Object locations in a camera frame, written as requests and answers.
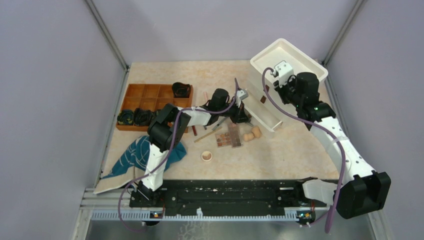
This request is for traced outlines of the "white pull-out drawer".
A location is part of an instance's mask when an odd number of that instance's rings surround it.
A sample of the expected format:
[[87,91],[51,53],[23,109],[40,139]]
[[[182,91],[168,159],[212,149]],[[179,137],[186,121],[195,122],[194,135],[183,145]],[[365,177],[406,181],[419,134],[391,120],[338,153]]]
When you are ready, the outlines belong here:
[[247,89],[248,97],[243,100],[244,108],[251,116],[251,123],[258,126],[267,138],[273,138],[282,121],[276,118],[254,94]]

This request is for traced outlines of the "small eyeshadow palette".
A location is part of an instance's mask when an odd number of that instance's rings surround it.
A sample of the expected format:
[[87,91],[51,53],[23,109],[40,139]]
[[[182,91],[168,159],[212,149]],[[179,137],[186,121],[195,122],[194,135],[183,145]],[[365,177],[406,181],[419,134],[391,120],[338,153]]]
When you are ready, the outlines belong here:
[[218,148],[229,147],[232,145],[230,134],[228,132],[216,133],[215,140]]

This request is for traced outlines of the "white drawer organizer box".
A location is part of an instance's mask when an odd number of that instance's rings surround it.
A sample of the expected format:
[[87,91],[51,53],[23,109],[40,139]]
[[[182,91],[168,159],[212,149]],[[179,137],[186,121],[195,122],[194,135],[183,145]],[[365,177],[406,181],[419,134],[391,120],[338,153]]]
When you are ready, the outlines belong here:
[[247,90],[250,96],[259,101],[265,95],[262,85],[263,70],[267,67],[274,68],[281,62],[289,64],[295,75],[301,72],[311,72],[316,74],[320,82],[328,76],[328,70],[317,61],[286,39],[279,38],[250,59],[247,77]]

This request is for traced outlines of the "small round blush pot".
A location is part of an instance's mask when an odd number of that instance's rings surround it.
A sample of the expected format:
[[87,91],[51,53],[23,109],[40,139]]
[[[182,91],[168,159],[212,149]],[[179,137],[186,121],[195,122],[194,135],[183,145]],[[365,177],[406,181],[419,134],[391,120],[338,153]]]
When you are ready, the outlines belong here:
[[201,154],[201,159],[205,162],[209,162],[213,158],[213,154],[210,151],[204,151]]

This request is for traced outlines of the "brown eyeshadow palette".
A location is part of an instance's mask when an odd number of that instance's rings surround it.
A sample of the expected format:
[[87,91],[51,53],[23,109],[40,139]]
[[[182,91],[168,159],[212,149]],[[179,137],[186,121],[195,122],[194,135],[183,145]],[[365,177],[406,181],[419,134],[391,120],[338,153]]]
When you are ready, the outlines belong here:
[[227,126],[228,126],[230,141],[231,141],[231,147],[233,149],[242,147],[243,144],[242,144],[239,126],[232,122],[230,122]]

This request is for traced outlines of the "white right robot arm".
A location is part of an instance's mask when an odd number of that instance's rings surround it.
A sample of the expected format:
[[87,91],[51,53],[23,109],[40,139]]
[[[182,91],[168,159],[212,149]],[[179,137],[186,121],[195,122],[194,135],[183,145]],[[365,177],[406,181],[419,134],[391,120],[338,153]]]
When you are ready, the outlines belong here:
[[341,129],[336,113],[320,100],[320,82],[316,74],[301,72],[283,77],[277,71],[273,88],[285,105],[293,105],[297,118],[325,148],[328,156],[342,174],[341,183],[318,179],[303,180],[293,192],[299,206],[312,200],[334,206],[344,219],[383,209],[391,186],[386,172],[377,172],[358,153]]

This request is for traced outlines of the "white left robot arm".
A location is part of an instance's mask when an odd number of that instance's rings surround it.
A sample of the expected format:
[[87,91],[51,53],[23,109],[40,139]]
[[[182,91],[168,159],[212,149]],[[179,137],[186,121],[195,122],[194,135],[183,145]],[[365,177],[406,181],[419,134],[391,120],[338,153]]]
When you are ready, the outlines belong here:
[[218,88],[202,106],[182,108],[168,103],[158,112],[147,130],[149,156],[144,177],[137,187],[141,200],[147,206],[154,207],[160,202],[161,194],[157,189],[163,184],[166,163],[186,128],[210,126],[219,117],[228,117],[234,123],[247,123],[249,118],[244,112],[243,100],[248,96],[245,89],[237,87],[234,97],[230,99],[226,90]]

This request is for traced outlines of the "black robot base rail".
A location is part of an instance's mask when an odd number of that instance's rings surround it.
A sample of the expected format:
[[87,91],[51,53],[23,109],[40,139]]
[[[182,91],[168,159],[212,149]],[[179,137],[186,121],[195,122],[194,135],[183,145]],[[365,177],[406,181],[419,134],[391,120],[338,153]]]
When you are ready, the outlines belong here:
[[300,180],[164,180],[146,198],[140,189],[131,194],[131,208],[160,208],[165,216],[280,217],[290,208],[326,208],[300,194]]

